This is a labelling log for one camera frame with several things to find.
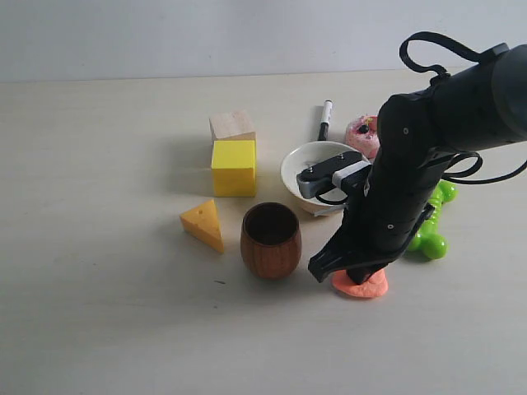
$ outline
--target white table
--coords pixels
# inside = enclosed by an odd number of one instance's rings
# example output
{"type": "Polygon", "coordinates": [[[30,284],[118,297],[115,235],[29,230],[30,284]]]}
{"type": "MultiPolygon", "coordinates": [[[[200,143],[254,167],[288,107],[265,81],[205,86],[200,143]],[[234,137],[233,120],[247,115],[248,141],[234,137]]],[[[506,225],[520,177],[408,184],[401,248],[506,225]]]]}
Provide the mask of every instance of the white table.
{"type": "MultiPolygon", "coordinates": [[[[525,393],[525,176],[460,187],[441,221],[447,257],[390,264],[378,300],[341,298],[306,269],[340,215],[295,207],[281,159],[315,138],[325,99],[338,140],[429,77],[0,85],[0,393],[525,393]],[[212,196],[208,115],[239,108],[258,128],[259,192],[217,199],[218,255],[178,215],[212,196]],[[239,233],[271,200],[296,210],[304,250],[290,278],[268,283],[243,266],[239,233]]],[[[484,154],[481,175],[498,175],[525,146],[484,154]]]]}

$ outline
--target yellow cube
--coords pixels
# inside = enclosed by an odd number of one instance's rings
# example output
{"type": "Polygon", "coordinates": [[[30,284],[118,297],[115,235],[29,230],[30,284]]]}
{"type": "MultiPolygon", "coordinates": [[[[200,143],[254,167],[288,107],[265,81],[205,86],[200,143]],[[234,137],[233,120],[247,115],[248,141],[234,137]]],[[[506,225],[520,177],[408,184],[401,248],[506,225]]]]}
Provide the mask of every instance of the yellow cube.
{"type": "Polygon", "coordinates": [[[216,140],[212,153],[214,195],[256,194],[256,143],[254,140],[216,140]]]}

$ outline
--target wooden cup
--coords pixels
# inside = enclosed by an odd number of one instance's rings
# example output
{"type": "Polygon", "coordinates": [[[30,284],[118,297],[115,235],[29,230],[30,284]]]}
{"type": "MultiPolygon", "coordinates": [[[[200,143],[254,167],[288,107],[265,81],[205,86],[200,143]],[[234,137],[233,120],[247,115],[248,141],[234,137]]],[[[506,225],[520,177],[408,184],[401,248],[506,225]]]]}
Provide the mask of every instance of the wooden cup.
{"type": "Polygon", "coordinates": [[[240,246],[245,265],[256,276],[287,277],[301,257],[298,218],[280,203],[260,203],[245,213],[240,246]]]}

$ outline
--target green dog toy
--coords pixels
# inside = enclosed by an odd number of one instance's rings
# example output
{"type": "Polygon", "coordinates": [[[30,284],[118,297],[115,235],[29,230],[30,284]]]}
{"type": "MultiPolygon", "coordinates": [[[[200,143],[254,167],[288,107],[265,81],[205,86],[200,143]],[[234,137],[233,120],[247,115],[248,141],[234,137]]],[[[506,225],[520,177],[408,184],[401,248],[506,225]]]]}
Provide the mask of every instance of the green dog toy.
{"type": "Polygon", "coordinates": [[[458,190],[453,183],[442,179],[437,184],[436,189],[434,189],[433,194],[428,199],[428,202],[435,210],[413,237],[412,242],[408,246],[408,251],[420,249],[430,259],[439,259],[446,255],[448,244],[445,238],[437,233],[439,216],[441,215],[443,203],[452,202],[457,194],[458,190]]]}

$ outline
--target orange object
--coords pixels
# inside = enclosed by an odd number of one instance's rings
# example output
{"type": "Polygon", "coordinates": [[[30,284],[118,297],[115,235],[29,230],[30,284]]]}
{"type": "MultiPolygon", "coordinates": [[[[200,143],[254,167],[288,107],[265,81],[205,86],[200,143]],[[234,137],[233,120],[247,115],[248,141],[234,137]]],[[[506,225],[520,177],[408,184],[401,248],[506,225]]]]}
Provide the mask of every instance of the orange object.
{"type": "Polygon", "coordinates": [[[210,245],[218,253],[223,253],[222,233],[214,200],[184,212],[180,219],[183,228],[192,236],[210,245]]]}
{"type": "Polygon", "coordinates": [[[388,280],[386,280],[384,269],[375,272],[368,281],[359,286],[347,276],[345,270],[335,272],[331,282],[336,290],[363,299],[378,298],[388,290],[388,280]]]}

